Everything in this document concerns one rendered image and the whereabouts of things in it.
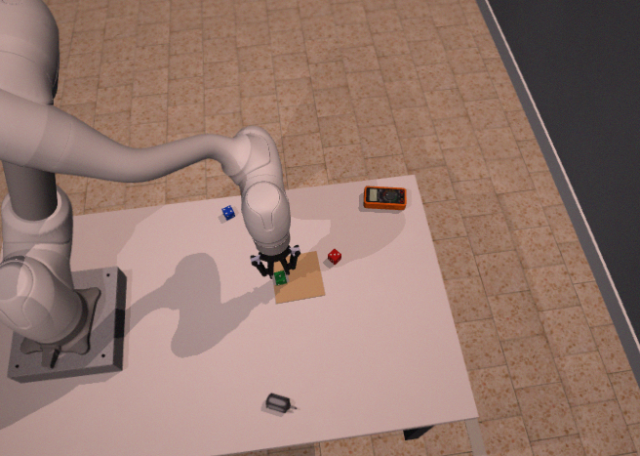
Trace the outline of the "green die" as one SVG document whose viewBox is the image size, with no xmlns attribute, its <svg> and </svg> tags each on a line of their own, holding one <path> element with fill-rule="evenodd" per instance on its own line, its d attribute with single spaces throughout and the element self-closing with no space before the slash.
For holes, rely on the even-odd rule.
<svg viewBox="0 0 640 456">
<path fill-rule="evenodd" d="M 274 273 L 276 285 L 286 284 L 286 276 L 283 270 Z"/>
</svg>

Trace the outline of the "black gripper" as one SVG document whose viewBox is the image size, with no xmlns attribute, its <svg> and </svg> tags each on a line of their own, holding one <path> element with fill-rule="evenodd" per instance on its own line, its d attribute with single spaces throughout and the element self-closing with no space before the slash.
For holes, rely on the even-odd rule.
<svg viewBox="0 0 640 456">
<path fill-rule="evenodd" d="M 290 263 L 287 263 L 286 258 L 290 254 L 291 254 Z M 251 262 L 252 262 L 252 266 L 256 267 L 259 270 L 259 272 L 261 273 L 262 276 L 269 275 L 270 279 L 273 280 L 273 285 L 276 285 L 275 276 L 274 276 L 274 268 L 273 268 L 274 263 L 280 261 L 280 263 L 283 266 L 285 275 L 286 275 L 286 280 L 287 280 L 287 282 L 289 282 L 289 276 L 288 275 L 290 274 L 290 269 L 296 269 L 297 260 L 298 260 L 298 256 L 299 255 L 300 255 L 299 246 L 295 245 L 294 247 L 291 247 L 289 245 L 285 251 L 283 251 L 282 253 L 280 253 L 278 255 L 275 255 L 275 256 L 267 256 L 267 255 L 264 255 L 261 252 L 259 252 L 259 254 L 257 256 L 252 255 L 251 256 Z M 286 256 L 286 257 L 284 258 L 284 256 Z M 285 259 L 285 261 L 284 261 L 284 259 Z M 269 261 L 266 261 L 266 260 L 269 260 Z M 265 268 L 265 266 L 263 265 L 263 263 L 261 261 L 267 262 L 267 269 Z M 272 262 L 274 262 L 274 263 L 272 263 Z M 287 265 L 286 265 L 285 262 L 287 263 Z"/>
</svg>

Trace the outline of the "red die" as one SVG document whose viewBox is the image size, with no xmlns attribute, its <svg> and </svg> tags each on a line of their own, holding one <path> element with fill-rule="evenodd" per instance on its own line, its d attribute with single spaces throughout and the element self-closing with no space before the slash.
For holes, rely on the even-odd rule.
<svg viewBox="0 0 640 456">
<path fill-rule="evenodd" d="M 328 260 L 330 262 L 332 262 L 334 265 L 341 259 L 341 253 L 339 251 L 337 251 L 336 249 L 333 249 L 329 254 L 328 254 Z"/>
</svg>

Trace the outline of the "tan flat mat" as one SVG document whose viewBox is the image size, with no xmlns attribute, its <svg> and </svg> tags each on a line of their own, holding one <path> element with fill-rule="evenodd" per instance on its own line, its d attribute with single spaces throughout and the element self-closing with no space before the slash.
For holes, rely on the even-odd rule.
<svg viewBox="0 0 640 456">
<path fill-rule="evenodd" d="M 325 296 L 317 251 L 301 253 L 286 284 L 273 285 L 276 304 Z"/>
</svg>

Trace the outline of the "orange pocket multimeter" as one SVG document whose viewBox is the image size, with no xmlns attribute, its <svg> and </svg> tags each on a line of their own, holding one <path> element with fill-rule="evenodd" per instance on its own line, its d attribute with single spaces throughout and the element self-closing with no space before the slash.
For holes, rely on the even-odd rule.
<svg viewBox="0 0 640 456">
<path fill-rule="evenodd" d="M 402 187 L 365 187 L 364 207 L 370 209 L 405 210 L 406 190 Z"/>
</svg>

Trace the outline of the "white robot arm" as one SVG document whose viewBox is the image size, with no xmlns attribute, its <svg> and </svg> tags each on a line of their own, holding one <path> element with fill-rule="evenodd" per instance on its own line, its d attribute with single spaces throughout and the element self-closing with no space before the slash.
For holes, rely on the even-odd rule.
<svg viewBox="0 0 640 456">
<path fill-rule="evenodd" d="M 261 253 L 285 251 L 291 226 L 280 156 L 263 128 L 245 127 L 234 138 L 202 134 L 146 148 L 121 145 L 54 106 L 58 48 L 59 29 L 42 0 L 0 0 L 0 160 L 8 187 L 0 321 L 24 337 L 21 352 L 42 353 L 47 369 L 60 352 L 89 352 L 101 295 L 97 287 L 74 290 L 72 205 L 54 173 L 143 183 L 214 159 L 240 187 L 244 223 Z"/>
</svg>

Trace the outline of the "blue die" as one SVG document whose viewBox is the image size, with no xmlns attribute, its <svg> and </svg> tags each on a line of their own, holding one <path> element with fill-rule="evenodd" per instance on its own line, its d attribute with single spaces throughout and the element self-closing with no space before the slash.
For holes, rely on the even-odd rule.
<svg viewBox="0 0 640 456">
<path fill-rule="evenodd" d="M 227 221 L 235 217 L 234 211 L 230 205 L 222 208 L 221 210 Z"/>
</svg>

